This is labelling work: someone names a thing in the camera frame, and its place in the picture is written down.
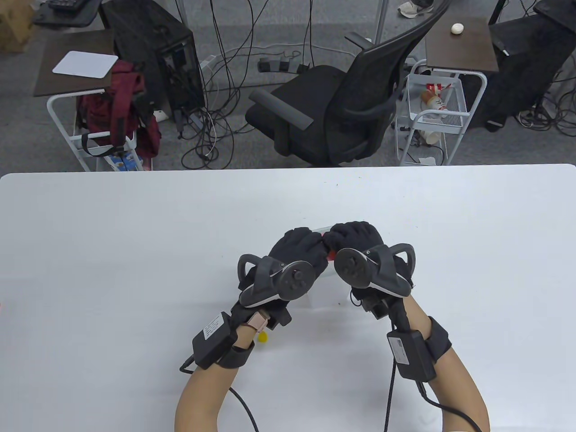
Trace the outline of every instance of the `white egg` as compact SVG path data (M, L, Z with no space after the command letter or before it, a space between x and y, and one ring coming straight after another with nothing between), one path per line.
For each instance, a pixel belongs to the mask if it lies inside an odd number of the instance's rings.
M461 35L462 32L464 31L464 24L460 24L459 22L457 22L452 26L452 29L450 31L452 32L453 35Z

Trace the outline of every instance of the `hand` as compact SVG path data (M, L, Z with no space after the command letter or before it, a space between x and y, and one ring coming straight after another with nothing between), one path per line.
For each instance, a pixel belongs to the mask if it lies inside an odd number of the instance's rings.
M368 222L336 224L329 232L324 234L323 240L324 243L326 243L326 245L335 252L344 248L351 248L360 252L365 252L375 246L384 244L378 230ZM406 264L406 262L399 256L394 255L393 259L398 274L412 284L412 275L410 274L408 264ZM397 297L385 294L372 287L366 289L352 287L352 294L357 300L362 300L366 297L376 295L378 298L384 300L389 306L392 306L392 304L398 300Z
M376 228L368 222L337 223L324 234L323 240L334 252L344 248L366 252L374 246L384 244Z
M316 278L328 267L328 249L322 235L310 231L309 228L288 231L268 255L285 264L306 261L314 267Z
M328 267L328 248L323 242L322 235L312 232L309 228L296 228L288 231L284 237L278 240L268 255L284 264L306 261L314 268L316 278ZM256 267L251 268L238 288L244 290L253 284L255 274ZM260 309L264 309L270 315L268 327L274 328L276 323L286 325L289 322L291 318L286 311L288 303L284 300L273 300L259 306ZM248 310L250 309L245 309L236 303L232 315L234 316L236 312L236 316L243 317Z

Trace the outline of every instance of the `bottle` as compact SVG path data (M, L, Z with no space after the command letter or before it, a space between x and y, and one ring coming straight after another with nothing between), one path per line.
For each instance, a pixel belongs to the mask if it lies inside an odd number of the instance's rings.
M444 105L444 102L442 102L442 99L440 99L436 94L434 94L430 90L423 92L420 97L422 98L428 109L440 109L442 111L448 109L446 105ZM446 116L442 116L439 114L429 114L425 116L426 123L437 123L437 124L442 124L442 118L445 117ZM440 139L442 138L442 132L437 131L420 131L420 134L422 138L424 138L424 140L426 141L426 144L428 144L429 146L437 145L440 142Z
M442 99L440 99L439 96L432 93L430 90L426 90L425 92L423 92L420 97L422 98L428 109L440 109L442 111L448 109L448 107L444 105Z

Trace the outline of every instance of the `chair seat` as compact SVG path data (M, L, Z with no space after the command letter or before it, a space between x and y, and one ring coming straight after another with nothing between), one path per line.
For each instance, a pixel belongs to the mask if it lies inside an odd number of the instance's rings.
M345 76L345 72L335 67L316 66L272 92L278 99L314 119L305 131L290 126L289 135L291 153L310 164L329 163L328 146L324 142L324 113ZM271 111L256 104L246 112L246 121L274 139L275 115Z

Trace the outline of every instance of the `white metal cart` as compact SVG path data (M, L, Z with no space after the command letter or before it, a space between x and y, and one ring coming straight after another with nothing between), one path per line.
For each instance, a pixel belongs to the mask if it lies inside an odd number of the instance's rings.
M443 164L450 165L488 85L486 75L476 71L434 68L432 69L432 75L416 74L417 68L424 65L426 65L426 59L416 62L412 67L407 79L406 89L404 90L404 97L399 110L400 115L396 118L396 155L400 160L401 166L424 165L415 160L412 162L406 161L408 150L416 131L440 133L441 138L438 142L438 147L446 155L446 161ZM467 110L460 75L475 75L482 81L480 91L470 111ZM427 84L440 84L442 86L444 90L441 92L440 97L448 108L447 110L428 109L423 103L418 89L425 88ZM404 143L401 136L403 131L408 134ZM456 143L452 146L451 151L446 142L446 134L457 135Z
M97 89L97 90L86 90L83 92L75 92L75 93L55 94L54 96L51 96L48 99L48 101L46 102L46 108L48 109L48 113L50 114L50 117L52 117L52 120L56 124L56 127L58 128L58 130L62 134L62 137L64 137L64 139L68 143L70 150L72 150L72 153L74 153L74 156L76 156L76 159L78 160L78 162L80 162L80 165L82 165L82 168L84 168L84 171L87 171L87 172L90 172L91 170L86 163L86 159L92 158L92 157L96 158L96 171L101 170L100 169L101 168L100 167L100 161L102 159L106 160L108 165L110 165L114 171L120 171L120 169L118 169L116 164L114 164L112 162L112 160L110 159L110 156L105 156L105 157L98 157L97 156L99 154L105 153L107 150L112 148L112 146L111 145L99 146L95 142L93 142L94 145L92 147L89 147L90 152L92 154L86 153L82 149L82 146L81 146L82 134L76 133L76 125L75 124L74 124L74 131L72 132L72 135L69 135L68 132L66 132L66 128L64 128L64 125L62 124L60 118L58 117L58 115L54 111L54 102L57 99L62 99L62 98L66 98L66 97L75 98L77 96L85 96L87 94L104 93L104 91L105 91L104 89ZM107 131L107 132L94 132L94 133L88 134L88 139L103 138L103 137L109 137L109 136L110 136L109 131ZM144 171L144 169L142 168L142 163L140 162L140 158L136 154L136 132L134 132L133 138L130 139L129 137L126 137L126 141L124 142L124 151L132 154L132 157L134 158L134 162L136 164L137 170L138 171Z

